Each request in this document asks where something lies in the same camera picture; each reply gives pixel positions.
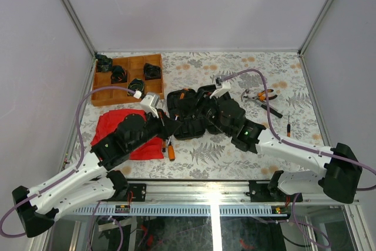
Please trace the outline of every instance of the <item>pliers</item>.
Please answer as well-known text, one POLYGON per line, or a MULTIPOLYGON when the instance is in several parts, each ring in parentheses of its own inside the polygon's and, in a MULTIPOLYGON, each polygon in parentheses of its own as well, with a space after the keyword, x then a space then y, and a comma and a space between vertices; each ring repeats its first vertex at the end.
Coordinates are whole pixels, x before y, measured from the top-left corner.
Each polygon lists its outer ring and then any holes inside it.
MULTIPOLYGON (((260 105, 265 110, 267 109, 266 102, 265 102, 266 101, 266 95, 268 96, 269 100, 273 100, 273 99, 277 98, 277 95, 274 94, 274 89, 268 89, 266 92, 265 91, 261 91, 257 95, 252 96, 252 97, 248 96, 249 92, 250 92, 250 90, 246 89, 241 94, 241 101, 243 101, 243 98, 246 98, 247 100, 250 99, 254 103, 260 105)), ((277 110, 275 110, 270 105, 269 105, 269 108, 270 108, 270 113, 272 113, 276 117, 278 117, 278 118, 282 118, 283 117, 283 115, 280 112, 278 112, 277 110)))

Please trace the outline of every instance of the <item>folded red fabric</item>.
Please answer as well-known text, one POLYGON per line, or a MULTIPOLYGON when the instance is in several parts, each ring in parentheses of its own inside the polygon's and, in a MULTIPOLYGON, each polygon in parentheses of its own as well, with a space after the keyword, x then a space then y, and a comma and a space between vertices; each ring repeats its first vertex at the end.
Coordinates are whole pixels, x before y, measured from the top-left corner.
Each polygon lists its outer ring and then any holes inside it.
MULTIPOLYGON (((117 128, 118 124, 124 121, 124 118, 130 114, 138 114, 146 119, 145 112, 142 110, 134 109, 119 109, 109 111, 99 117, 98 124, 95 130, 95 136, 91 145, 97 144, 102 138, 106 137, 109 133, 112 133, 117 128)), ((135 150, 130 154, 130 160, 152 160, 163 159, 162 154, 162 139, 153 138, 146 142, 143 146, 135 150)))

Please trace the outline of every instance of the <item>wooden compartment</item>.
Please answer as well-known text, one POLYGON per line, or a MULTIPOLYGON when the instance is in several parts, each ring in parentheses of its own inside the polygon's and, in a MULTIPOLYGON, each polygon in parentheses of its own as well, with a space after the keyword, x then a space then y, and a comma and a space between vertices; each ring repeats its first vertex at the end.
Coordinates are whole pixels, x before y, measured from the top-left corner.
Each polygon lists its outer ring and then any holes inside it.
MULTIPOLYGON (((112 65, 120 65, 124 68, 124 70, 127 71, 127 82, 111 84, 111 72, 101 73, 96 70, 93 80, 93 89, 98 89, 104 86, 120 86, 127 88, 128 84, 132 80, 142 79, 145 83, 145 93, 154 92, 159 94, 161 99, 165 98, 163 89, 163 69, 161 54, 113 58, 112 65), (143 73, 143 66, 145 65, 145 63, 159 66, 162 70, 162 77, 160 79, 152 79, 146 81, 143 73)), ((105 91, 96 92, 92 95, 92 104, 94 106, 106 106, 139 101, 140 99, 136 99, 133 96, 127 96, 127 92, 120 89, 107 89, 105 91)))

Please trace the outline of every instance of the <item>white wall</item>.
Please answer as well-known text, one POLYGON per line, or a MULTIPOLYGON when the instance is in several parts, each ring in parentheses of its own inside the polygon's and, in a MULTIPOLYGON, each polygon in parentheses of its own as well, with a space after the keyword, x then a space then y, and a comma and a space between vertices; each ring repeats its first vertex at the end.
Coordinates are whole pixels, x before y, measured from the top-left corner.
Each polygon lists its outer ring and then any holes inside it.
POLYGON ((325 0, 71 0, 100 51, 298 49, 325 0))
MULTIPOLYGON (((376 168, 376 0, 335 0, 305 56, 333 145, 376 168)), ((376 184, 369 172, 360 186, 376 184)), ((376 192, 360 193, 376 242, 376 192)))
MULTIPOLYGON (((2 216, 13 189, 57 172, 91 59, 60 0, 0 0, 0 7, 2 216)), ((23 232, 16 213, 4 230, 23 232)), ((26 243, 0 237, 1 250, 26 243)))

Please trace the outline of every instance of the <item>patterned table surface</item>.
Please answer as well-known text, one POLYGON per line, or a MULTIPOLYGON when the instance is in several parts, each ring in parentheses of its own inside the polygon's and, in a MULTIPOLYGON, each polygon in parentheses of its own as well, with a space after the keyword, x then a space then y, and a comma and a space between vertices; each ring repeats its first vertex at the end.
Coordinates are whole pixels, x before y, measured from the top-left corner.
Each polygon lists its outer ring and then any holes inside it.
MULTIPOLYGON (((138 56, 147 53, 106 53, 111 58, 138 56)), ((181 88, 196 89, 214 82, 215 77, 238 72, 246 68, 260 70, 267 79, 268 88, 278 93, 271 101, 284 116, 272 117, 278 133, 286 135, 287 117, 290 115, 291 137, 323 145, 317 120, 313 111, 306 82, 296 53, 292 52, 211 52, 211 53, 163 53, 163 75, 165 97, 181 88)), ((256 73, 245 73, 231 82, 231 97, 246 110, 246 116, 254 122, 267 126, 266 111, 252 102, 241 102, 244 89, 251 92, 262 90, 261 79, 256 73)), ((95 135, 99 116, 109 110, 134 108, 138 103, 94 107, 88 103, 81 123, 85 150, 95 135)), ((128 178, 146 179, 269 179, 275 170, 296 172, 301 166, 275 156, 242 152, 231 144, 223 134, 210 135, 191 140, 172 139, 176 160, 171 162, 167 155, 161 160, 128 160, 119 169, 128 178)), ((77 142, 73 157, 79 155, 77 142)))

